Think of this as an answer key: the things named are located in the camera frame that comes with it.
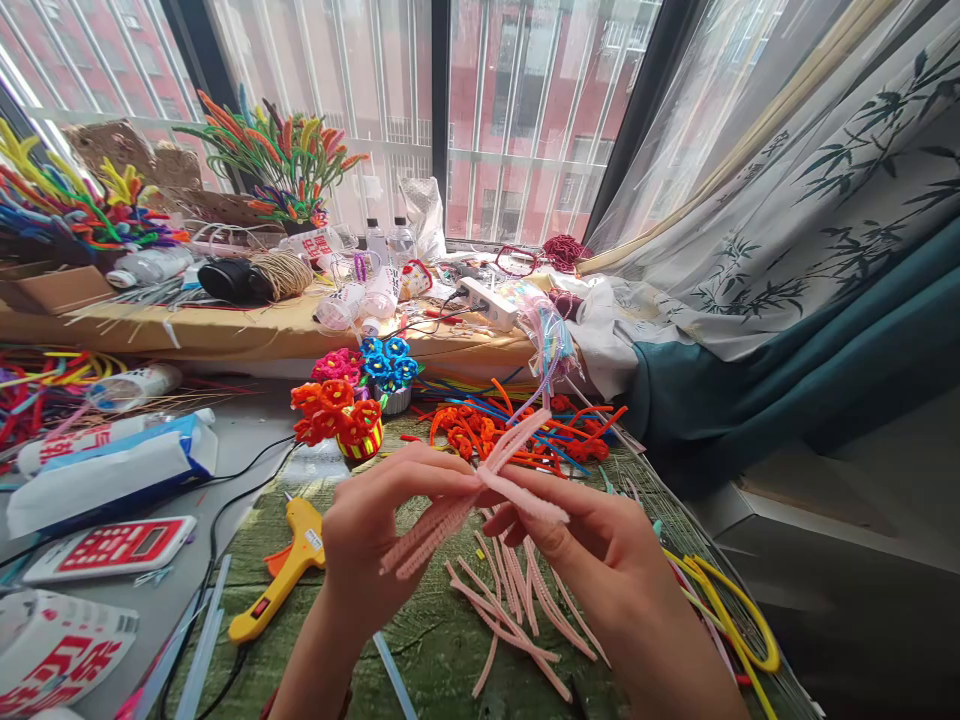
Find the hot glue gun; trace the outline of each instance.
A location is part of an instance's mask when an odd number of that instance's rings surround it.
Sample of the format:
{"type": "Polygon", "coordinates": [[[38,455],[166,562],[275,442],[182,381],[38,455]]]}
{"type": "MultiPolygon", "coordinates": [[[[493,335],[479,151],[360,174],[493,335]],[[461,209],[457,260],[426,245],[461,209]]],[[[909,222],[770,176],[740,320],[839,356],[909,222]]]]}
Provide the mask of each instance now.
{"type": "Polygon", "coordinates": [[[237,615],[230,623],[230,641],[234,645],[256,640],[304,571],[311,565],[323,568],[326,564],[320,513],[307,500],[290,497],[286,492],[284,495],[287,496],[287,524],[293,530],[293,542],[276,555],[264,558],[273,582],[249,610],[237,615]]]}

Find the plant pot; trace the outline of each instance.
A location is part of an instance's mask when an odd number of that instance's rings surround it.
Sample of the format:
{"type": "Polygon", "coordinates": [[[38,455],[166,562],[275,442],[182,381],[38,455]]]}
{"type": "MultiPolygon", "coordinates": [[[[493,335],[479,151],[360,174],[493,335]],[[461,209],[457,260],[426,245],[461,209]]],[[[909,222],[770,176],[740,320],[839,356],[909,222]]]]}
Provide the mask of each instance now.
{"type": "Polygon", "coordinates": [[[356,445],[347,445],[337,435],[337,447],[348,460],[365,462],[379,452],[381,445],[383,445],[383,420],[377,420],[370,434],[356,445]]]}
{"type": "MultiPolygon", "coordinates": [[[[384,393],[379,387],[373,389],[373,399],[380,401],[384,393]]],[[[410,401],[413,400],[413,388],[406,387],[400,392],[390,393],[386,405],[382,405],[384,415],[398,415],[410,407],[410,401]]]]}

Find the power strip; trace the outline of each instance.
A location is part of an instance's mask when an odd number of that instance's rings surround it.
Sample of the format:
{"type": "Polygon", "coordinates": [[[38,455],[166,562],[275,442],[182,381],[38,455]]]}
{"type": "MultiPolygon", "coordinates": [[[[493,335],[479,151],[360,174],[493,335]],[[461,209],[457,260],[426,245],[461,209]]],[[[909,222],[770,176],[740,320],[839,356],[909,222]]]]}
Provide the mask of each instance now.
{"type": "Polygon", "coordinates": [[[513,303],[508,302],[501,295],[490,288],[484,287],[482,283],[473,278],[461,278],[457,282],[457,287],[464,288],[470,294],[467,296],[467,306],[474,307],[480,302],[486,302],[489,306],[486,310],[478,312],[490,321],[490,325],[497,330],[512,330],[517,321],[517,308],[513,303]]]}

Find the cardboard box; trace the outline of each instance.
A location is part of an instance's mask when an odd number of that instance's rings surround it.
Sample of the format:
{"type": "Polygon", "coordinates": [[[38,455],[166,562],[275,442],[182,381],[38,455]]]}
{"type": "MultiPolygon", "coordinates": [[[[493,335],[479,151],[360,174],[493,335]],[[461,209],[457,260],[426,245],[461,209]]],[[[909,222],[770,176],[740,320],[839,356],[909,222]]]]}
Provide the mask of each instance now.
{"type": "Polygon", "coordinates": [[[115,291],[92,265],[57,271],[52,261],[0,269],[0,300],[11,310],[60,315],[100,300],[115,291]]]}

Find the blue pipe cleaner flower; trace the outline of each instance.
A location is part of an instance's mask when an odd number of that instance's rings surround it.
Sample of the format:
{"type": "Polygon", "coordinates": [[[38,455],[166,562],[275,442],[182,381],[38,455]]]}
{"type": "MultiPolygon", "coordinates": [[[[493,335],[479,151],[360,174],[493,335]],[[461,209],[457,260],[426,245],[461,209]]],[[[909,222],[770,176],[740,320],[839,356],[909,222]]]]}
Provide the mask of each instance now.
{"type": "Polygon", "coordinates": [[[367,375],[377,381],[387,377],[393,371],[390,361],[381,353],[375,353],[368,357],[367,362],[363,364],[363,369],[367,375]]]}
{"type": "Polygon", "coordinates": [[[360,352],[362,352],[365,357],[382,353],[383,343],[380,342],[380,338],[364,338],[360,341],[360,352]]]}
{"type": "Polygon", "coordinates": [[[380,390],[385,393],[395,393],[403,390],[403,380],[397,377],[396,373],[391,373],[385,380],[380,381],[380,390]]]}
{"type": "Polygon", "coordinates": [[[383,354],[392,358],[406,357],[410,354],[410,346],[403,338],[391,338],[387,341],[383,354]]]}
{"type": "Polygon", "coordinates": [[[420,371],[420,366],[413,358],[398,358],[393,361],[393,369],[401,382],[413,380],[420,371]]]}

